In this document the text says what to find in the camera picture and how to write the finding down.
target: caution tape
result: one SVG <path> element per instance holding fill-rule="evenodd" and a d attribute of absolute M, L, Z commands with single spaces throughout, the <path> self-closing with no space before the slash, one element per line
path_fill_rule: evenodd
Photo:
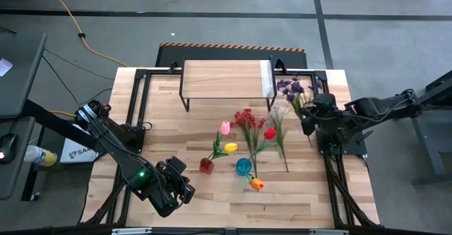
<path fill-rule="evenodd" d="M 254 49 L 254 50 L 270 50 L 270 51 L 286 51 L 286 52 L 304 52 L 300 48 L 288 47 L 261 47 L 253 45 L 236 45 L 236 44 L 192 44 L 192 43 L 161 43 L 160 47 L 204 47 L 204 48 L 221 48 L 221 49 Z"/>

